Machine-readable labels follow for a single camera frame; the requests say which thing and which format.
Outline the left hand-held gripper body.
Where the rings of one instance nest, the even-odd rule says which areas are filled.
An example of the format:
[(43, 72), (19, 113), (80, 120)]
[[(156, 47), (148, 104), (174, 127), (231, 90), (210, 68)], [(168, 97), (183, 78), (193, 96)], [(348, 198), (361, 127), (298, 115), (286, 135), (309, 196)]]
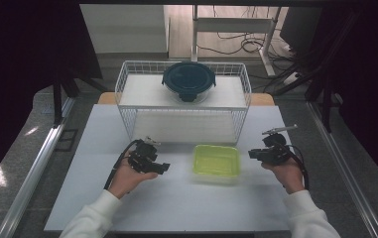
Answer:
[(129, 154), (128, 163), (138, 173), (150, 173), (150, 165), (156, 164), (156, 160), (149, 160), (140, 155), (140, 148), (143, 145), (151, 145), (157, 149), (159, 143), (147, 136), (145, 139), (138, 139), (132, 142), (136, 148)]

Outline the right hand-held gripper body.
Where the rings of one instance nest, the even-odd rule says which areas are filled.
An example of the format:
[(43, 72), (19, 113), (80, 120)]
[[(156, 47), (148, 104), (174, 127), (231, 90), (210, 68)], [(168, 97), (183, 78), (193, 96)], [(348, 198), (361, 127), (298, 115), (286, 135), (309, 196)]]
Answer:
[(289, 159), (294, 159), (296, 155), (289, 149), (286, 138), (282, 135), (283, 131), (297, 129), (297, 125), (288, 127), (272, 128), (263, 132), (266, 138), (263, 139), (267, 147), (267, 155), (263, 160), (264, 163), (278, 166)]

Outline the green lidded plastic container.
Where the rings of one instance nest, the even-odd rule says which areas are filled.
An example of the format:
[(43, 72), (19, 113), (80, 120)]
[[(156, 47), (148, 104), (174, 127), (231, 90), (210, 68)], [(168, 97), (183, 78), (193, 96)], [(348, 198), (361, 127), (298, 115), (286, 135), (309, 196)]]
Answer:
[(192, 172), (204, 182), (235, 183), (240, 175), (240, 154), (234, 147), (197, 145)]

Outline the white wire basket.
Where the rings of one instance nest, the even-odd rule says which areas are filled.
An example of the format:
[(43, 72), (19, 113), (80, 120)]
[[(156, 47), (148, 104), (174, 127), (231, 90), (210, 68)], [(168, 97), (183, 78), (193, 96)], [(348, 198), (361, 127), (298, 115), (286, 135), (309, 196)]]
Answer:
[(193, 102), (182, 101), (163, 82), (172, 61), (126, 60), (115, 85), (115, 100), (130, 139), (162, 143), (235, 144), (251, 102), (246, 66), (203, 63), (215, 84)]

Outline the round glass container blue lid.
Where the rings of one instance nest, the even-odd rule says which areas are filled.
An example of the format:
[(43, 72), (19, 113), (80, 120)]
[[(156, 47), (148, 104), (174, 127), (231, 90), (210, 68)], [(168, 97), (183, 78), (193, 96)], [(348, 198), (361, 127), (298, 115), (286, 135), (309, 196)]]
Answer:
[(183, 61), (164, 71), (162, 84), (181, 102), (194, 103), (200, 101), (216, 85), (216, 76), (202, 63)]

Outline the person's left hand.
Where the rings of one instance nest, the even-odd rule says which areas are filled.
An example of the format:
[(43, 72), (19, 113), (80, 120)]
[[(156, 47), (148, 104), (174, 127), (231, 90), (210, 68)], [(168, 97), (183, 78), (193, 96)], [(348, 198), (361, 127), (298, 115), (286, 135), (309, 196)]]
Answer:
[(156, 173), (141, 174), (136, 172), (128, 163), (129, 152), (121, 160), (108, 191), (118, 199), (132, 191), (139, 183), (149, 179), (155, 179)]

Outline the person's right hand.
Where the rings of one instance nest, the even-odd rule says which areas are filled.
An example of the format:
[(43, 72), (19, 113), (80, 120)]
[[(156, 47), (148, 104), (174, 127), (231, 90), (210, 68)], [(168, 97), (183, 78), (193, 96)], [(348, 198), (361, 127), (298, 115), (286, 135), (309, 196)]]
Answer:
[(283, 164), (277, 166), (262, 163), (261, 167), (271, 171), (275, 175), (287, 194), (305, 190), (303, 174), (294, 159), (288, 159)]

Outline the wooden table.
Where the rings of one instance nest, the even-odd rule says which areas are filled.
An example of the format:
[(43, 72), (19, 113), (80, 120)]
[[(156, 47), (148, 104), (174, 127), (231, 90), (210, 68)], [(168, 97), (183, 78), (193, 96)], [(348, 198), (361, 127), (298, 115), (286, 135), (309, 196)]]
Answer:
[[(115, 93), (104, 92), (99, 96), (98, 104), (115, 104)], [(268, 93), (252, 93), (250, 104), (252, 106), (274, 106), (273, 97)]]

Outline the black stand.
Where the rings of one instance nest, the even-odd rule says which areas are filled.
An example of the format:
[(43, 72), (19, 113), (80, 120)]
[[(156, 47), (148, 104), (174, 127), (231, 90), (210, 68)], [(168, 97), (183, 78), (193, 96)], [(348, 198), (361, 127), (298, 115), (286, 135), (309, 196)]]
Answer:
[(320, 121), (328, 132), (331, 132), (329, 117), (332, 94), (329, 70), (332, 68), (333, 61), (338, 55), (349, 31), (355, 24), (357, 17), (358, 14), (356, 12), (349, 12), (337, 24), (337, 27), (329, 32), (328, 37), (325, 39), (324, 46), (320, 46), (317, 50), (314, 68), (306, 70), (297, 80), (272, 93), (273, 96), (280, 96), (310, 81), (311, 84), (305, 92), (305, 100), (314, 102), (320, 95), (322, 95)]
[(56, 72), (53, 78), (54, 128), (58, 128), (63, 120), (62, 90), (64, 90), (65, 94), (71, 98), (76, 98), (79, 95), (79, 89), (74, 81), (76, 78), (99, 90), (100, 92), (108, 91), (108, 88), (104, 85), (95, 81), (90, 76), (77, 72), (74, 69)]

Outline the white power strip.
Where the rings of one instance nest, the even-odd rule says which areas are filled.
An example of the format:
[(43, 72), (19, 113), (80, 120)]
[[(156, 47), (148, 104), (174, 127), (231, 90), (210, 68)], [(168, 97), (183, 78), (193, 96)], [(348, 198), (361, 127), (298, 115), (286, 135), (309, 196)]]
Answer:
[(284, 81), (283, 83), (285, 85), (289, 85), (291, 83), (293, 83), (294, 81), (296, 81), (301, 75), (298, 73), (298, 72), (293, 72), (291, 75), (289, 75)]

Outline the black curtain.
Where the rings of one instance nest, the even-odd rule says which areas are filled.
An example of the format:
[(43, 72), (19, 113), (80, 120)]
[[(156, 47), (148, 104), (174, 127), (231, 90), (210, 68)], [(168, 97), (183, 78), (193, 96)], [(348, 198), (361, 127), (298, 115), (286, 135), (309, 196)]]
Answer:
[(101, 76), (78, 0), (0, 0), (0, 163), (38, 91)]
[(345, 124), (378, 166), (378, 0), (361, 1), (361, 14), (326, 76), (342, 98)]

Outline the white cabinet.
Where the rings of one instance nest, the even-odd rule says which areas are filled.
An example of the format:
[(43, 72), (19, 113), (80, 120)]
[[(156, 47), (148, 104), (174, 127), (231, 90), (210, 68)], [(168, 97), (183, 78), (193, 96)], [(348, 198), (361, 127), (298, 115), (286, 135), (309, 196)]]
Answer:
[(165, 5), (81, 4), (80, 10), (98, 54), (169, 51)]

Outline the aluminium rail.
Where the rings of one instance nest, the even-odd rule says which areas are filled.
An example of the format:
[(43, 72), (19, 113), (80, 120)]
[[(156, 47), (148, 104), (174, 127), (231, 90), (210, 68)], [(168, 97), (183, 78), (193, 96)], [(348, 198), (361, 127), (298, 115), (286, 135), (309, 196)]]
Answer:
[(65, 100), (62, 106), (60, 124), (49, 131), (40, 151), (35, 157), (27, 176), (0, 225), (0, 238), (13, 237), (56, 147), (56, 143), (63, 132), (74, 102), (75, 100), (69, 97)]
[(366, 229), (372, 238), (378, 238), (378, 217), (372, 205), (358, 184), (333, 136), (325, 129), (323, 123), (321, 122), (320, 113), (317, 106), (311, 102), (307, 102), (306, 105), (312, 114), (317, 129), (322, 136), (330, 156), (336, 164), (338, 172), (342, 177), (342, 180), (351, 196), (353, 203), (355, 204), (355, 207), (358, 210), (359, 215), (361, 216), (362, 221), (364, 222)]

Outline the white metal desk frame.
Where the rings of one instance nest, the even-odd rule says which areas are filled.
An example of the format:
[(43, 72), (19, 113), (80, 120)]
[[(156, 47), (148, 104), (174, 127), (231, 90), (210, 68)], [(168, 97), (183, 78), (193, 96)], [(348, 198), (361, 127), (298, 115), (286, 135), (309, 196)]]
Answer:
[(271, 18), (220, 18), (220, 17), (199, 17), (198, 6), (192, 6), (192, 41), (190, 59), (197, 61), (198, 49), (197, 35), (199, 33), (241, 33), (241, 34), (262, 34), (265, 36), (263, 45), (258, 53), (267, 75), (276, 75), (269, 58), (269, 49), (278, 24), (281, 7)]

